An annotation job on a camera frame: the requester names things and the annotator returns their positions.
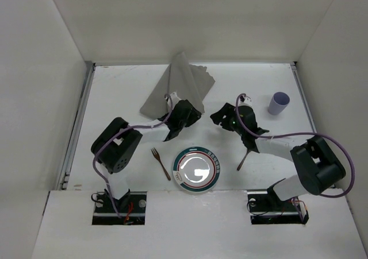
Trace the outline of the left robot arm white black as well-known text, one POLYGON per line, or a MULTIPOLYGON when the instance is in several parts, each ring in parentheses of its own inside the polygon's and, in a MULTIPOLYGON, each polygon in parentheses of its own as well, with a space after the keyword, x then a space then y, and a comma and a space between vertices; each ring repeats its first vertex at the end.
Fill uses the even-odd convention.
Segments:
POLYGON ((170 141, 201 118, 202 113, 187 99, 168 101, 168 113, 144 125, 130 125, 121 117, 115 118, 91 146, 93 169, 104 180, 105 193, 116 214, 127 206, 130 189, 124 177, 113 181, 112 174, 127 167, 139 144, 170 141))

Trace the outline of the grey cloth napkin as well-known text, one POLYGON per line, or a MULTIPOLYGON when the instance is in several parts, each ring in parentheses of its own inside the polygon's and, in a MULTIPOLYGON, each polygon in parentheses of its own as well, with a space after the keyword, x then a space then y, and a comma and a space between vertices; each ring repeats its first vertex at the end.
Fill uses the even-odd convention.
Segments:
POLYGON ((164 95, 176 93, 178 98, 188 100, 203 114, 203 100, 214 84, 215 79, 207 72, 205 66, 190 64, 185 53, 181 52, 172 59, 140 108, 140 113, 151 119, 162 117, 169 107, 164 95))

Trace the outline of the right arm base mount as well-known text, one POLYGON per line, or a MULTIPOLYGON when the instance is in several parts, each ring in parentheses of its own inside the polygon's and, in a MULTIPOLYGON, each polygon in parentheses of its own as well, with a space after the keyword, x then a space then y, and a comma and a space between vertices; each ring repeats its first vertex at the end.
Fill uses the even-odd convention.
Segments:
POLYGON ((299 197, 281 201, 267 191, 249 191, 247 198, 252 225, 306 225, 309 221, 306 204, 299 197))

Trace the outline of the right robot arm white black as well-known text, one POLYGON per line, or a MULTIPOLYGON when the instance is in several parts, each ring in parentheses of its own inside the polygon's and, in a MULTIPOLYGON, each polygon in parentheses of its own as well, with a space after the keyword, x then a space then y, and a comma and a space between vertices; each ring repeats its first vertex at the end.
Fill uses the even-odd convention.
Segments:
POLYGON ((296 175, 267 189, 265 200, 269 211, 277 211, 288 200, 300 195, 321 195, 346 175, 345 168, 323 137, 314 135, 300 143, 289 137, 263 138, 262 134, 268 130, 258 126, 251 106, 235 107, 226 103, 211 114, 210 119, 227 131, 236 132, 248 152, 270 154, 294 164, 296 175))

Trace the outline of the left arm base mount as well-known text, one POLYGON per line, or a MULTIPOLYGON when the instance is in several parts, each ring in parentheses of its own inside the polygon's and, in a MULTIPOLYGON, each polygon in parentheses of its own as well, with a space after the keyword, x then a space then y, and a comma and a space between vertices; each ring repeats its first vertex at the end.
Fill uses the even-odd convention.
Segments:
POLYGON ((94 202, 92 225, 145 225, 147 192, 130 192, 120 200, 115 199, 118 214, 106 191, 93 193, 91 200, 94 202))

